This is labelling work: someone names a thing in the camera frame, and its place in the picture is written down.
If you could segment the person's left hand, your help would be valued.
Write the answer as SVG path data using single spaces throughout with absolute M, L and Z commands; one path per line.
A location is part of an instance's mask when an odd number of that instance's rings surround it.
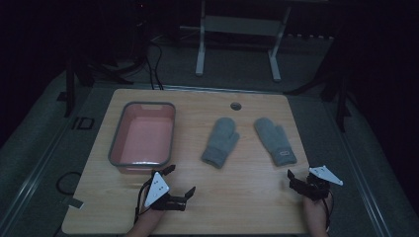
M 141 231 L 152 232 L 158 226 L 164 214 L 164 210 L 149 209 L 138 218 L 136 225 L 139 226 Z

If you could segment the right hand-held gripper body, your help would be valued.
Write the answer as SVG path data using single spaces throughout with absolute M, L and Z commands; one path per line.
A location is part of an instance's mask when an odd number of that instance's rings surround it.
M 328 197 L 330 184 L 342 186 L 343 181 L 325 165 L 309 168 L 305 181 L 298 182 L 298 193 L 311 200 L 324 199 Z

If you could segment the person's right hand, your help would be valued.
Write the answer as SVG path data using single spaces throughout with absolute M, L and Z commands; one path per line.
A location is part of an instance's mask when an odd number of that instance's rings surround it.
M 331 194 L 325 199 L 312 200 L 303 198 L 303 213 L 307 226 L 328 226 L 328 219 L 333 209 L 333 197 Z

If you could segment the grey tape piece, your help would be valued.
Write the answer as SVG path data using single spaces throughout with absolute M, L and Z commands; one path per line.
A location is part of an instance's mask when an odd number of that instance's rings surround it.
M 67 206 L 74 207 L 74 208 L 77 208 L 77 209 L 81 209 L 84 205 L 83 201 L 81 201 L 79 199 L 76 199 L 74 197 L 66 197 L 62 201 L 62 203 L 67 205 Z

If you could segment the pink basin with grey rim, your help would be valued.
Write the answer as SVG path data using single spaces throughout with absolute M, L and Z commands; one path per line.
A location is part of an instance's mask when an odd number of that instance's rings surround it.
M 121 173 L 162 168 L 171 159 L 176 108 L 167 102 L 129 102 L 122 111 L 109 162 Z

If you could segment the plain grey mitten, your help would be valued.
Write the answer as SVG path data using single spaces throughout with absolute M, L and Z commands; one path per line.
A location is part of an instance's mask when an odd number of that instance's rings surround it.
M 232 118 L 219 118 L 212 128 L 201 159 L 217 169 L 221 169 L 239 138 L 235 121 Z

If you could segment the black tripod stand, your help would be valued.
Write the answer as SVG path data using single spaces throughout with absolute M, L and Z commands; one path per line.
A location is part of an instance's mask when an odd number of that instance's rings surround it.
M 90 66 L 105 74 L 111 80 L 120 84 L 132 85 L 132 82 L 120 77 L 116 72 L 111 71 L 86 55 L 75 54 L 70 56 L 65 64 L 65 91 L 61 92 L 57 98 L 58 101 L 65 103 L 64 116 L 66 118 L 70 117 L 75 107 L 75 77 L 78 77 L 81 81 L 85 81 L 87 86 L 92 86 L 94 83 L 93 78 L 88 79 Z
M 323 84 L 324 88 L 320 93 L 320 99 L 323 102 L 331 102 L 333 99 L 337 99 L 335 122 L 339 130 L 345 132 L 345 117 L 350 115 L 346 107 L 346 101 L 351 74 L 352 71 L 349 69 L 328 72 L 318 70 L 311 81 L 296 89 L 285 91 L 284 95 L 296 96 Z

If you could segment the grey mitten with label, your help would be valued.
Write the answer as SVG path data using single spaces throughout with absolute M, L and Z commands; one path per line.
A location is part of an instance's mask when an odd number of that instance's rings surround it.
M 296 157 L 289 143 L 284 129 L 275 125 L 268 118 L 258 118 L 254 127 L 263 146 L 271 155 L 276 166 L 285 166 L 296 163 Z

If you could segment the white metal stand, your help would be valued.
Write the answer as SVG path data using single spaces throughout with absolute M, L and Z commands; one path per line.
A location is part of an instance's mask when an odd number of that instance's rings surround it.
M 260 37 L 273 37 L 275 44 L 267 51 L 271 73 L 274 82 L 282 80 L 277 54 L 285 29 L 290 17 L 292 7 L 287 6 L 280 20 L 265 20 L 208 15 L 206 11 L 207 0 L 200 0 L 199 48 L 195 74 L 203 76 L 206 60 L 206 33 L 226 33 L 237 35 L 250 35 Z

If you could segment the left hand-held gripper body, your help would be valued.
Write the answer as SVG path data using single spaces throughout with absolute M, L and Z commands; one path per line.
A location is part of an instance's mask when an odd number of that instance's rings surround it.
M 144 206 L 154 210 L 180 210 L 186 209 L 185 197 L 172 197 L 170 187 L 160 172 L 155 172 L 144 201 Z

